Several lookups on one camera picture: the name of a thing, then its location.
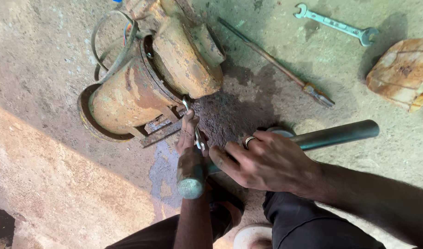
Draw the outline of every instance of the leg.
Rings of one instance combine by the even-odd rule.
[[[273,224],[273,248],[370,248],[384,245],[346,219],[288,192],[267,192],[263,204]]]
[[[216,241],[234,225],[239,224],[244,207],[241,201],[211,178],[207,180],[207,189],[213,241]],[[171,249],[174,245],[178,221],[179,215],[167,218],[137,231],[106,249]]]

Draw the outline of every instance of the rust stain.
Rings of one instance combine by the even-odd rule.
[[[127,91],[131,91],[130,67],[127,67],[127,70],[126,70],[124,77],[126,79],[126,89],[127,89]]]
[[[156,110],[163,108],[165,106],[164,101],[162,101],[161,96],[155,94],[151,83],[149,83],[153,78],[149,77],[137,64],[133,65],[133,76],[139,94],[139,99],[135,99],[137,106]]]

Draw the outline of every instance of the rusty pump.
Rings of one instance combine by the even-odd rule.
[[[222,87],[220,63],[226,54],[209,26],[195,26],[175,0],[129,0],[132,18],[120,11],[106,13],[92,34],[92,51],[98,65],[97,84],[87,87],[78,99],[85,127],[96,137],[122,142],[137,136],[143,147],[181,129],[183,96],[192,99],[215,93]],[[95,37],[100,24],[120,14],[131,30],[120,55],[108,69],[103,60],[122,37],[98,57]],[[158,31],[140,30],[136,20],[149,16]],[[126,54],[133,58],[124,64]],[[100,79],[99,72],[106,73]]]

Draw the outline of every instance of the open-end wrench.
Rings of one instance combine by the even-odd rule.
[[[187,111],[189,111],[191,103],[190,103],[190,100],[188,99],[187,96],[184,96],[184,98],[182,99],[182,103],[185,105],[185,108],[187,109]],[[195,127],[195,136],[196,136],[195,143],[196,143],[196,146],[198,147],[198,149],[200,149],[201,151],[209,150],[207,142],[201,136],[201,132],[200,132],[200,130],[197,126]]]
[[[374,44],[373,41],[370,41],[370,36],[374,34],[379,34],[379,31],[375,28],[369,27],[364,30],[352,27],[347,24],[343,24],[341,22],[338,22],[336,20],[333,20],[331,18],[325,17],[323,15],[314,13],[307,9],[307,6],[304,3],[299,3],[296,5],[297,8],[300,8],[299,13],[295,13],[295,17],[297,18],[303,18],[308,17],[310,19],[313,19],[317,22],[320,22],[322,24],[325,24],[329,27],[332,27],[334,29],[337,29],[339,31],[342,31],[344,33],[347,33],[349,35],[352,35],[356,38],[358,38],[361,42],[361,45],[364,47],[369,47]]]

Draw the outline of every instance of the finger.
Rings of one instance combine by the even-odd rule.
[[[183,117],[182,117],[182,128],[181,128],[181,135],[179,136],[179,144],[181,147],[184,145],[185,140],[185,132],[187,131],[187,123],[195,116],[195,111],[190,109]]]
[[[257,131],[253,133],[253,137],[260,141],[272,142],[277,134],[272,132]]]
[[[247,139],[248,139],[248,138],[250,138],[250,137],[252,137],[252,136],[245,136],[245,137],[242,139],[242,145],[243,145],[246,149],[248,149],[248,150],[250,149],[248,144],[250,144],[250,146],[256,146],[256,144],[257,144],[257,146],[259,146],[259,144],[260,144],[260,143],[262,143],[262,142],[261,142],[261,141],[259,141],[257,138],[250,139],[250,140],[248,141],[248,143],[247,143]]]
[[[187,122],[185,129],[184,144],[183,147],[192,147],[195,144],[195,127],[199,122],[199,117],[195,116]]]
[[[235,142],[227,142],[225,150],[228,154],[233,156],[240,164],[244,164],[250,157],[250,152],[241,147],[241,145]]]
[[[210,158],[213,163],[220,168],[223,172],[229,175],[236,182],[241,177],[239,165],[231,160],[218,146],[213,146],[209,152]]]

